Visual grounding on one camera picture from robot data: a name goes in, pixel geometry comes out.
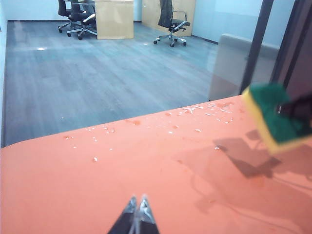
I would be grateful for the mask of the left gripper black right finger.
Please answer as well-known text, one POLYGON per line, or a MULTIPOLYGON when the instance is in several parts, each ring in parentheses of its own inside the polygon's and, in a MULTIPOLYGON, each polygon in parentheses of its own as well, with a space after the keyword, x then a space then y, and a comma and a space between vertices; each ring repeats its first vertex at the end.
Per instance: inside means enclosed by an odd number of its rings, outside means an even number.
POLYGON ((160 234, 148 198, 144 195, 135 216, 136 234, 160 234))

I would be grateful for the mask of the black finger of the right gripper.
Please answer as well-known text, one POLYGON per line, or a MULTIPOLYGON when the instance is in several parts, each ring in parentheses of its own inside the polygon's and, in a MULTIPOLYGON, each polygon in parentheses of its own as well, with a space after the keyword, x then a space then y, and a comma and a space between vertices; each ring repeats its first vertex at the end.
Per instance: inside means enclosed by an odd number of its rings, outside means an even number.
POLYGON ((277 113, 285 118, 291 128, 300 136, 307 136, 312 133, 311 94, 279 104, 277 113))

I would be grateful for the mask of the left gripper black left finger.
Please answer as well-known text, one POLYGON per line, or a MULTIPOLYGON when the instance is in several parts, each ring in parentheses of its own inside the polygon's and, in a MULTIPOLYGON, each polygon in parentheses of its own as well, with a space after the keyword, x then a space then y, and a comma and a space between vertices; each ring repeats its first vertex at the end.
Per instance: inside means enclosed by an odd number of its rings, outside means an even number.
POLYGON ((120 216, 113 224, 108 234, 128 234, 132 226, 135 211, 137 209, 137 198, 131 197, 120 216))

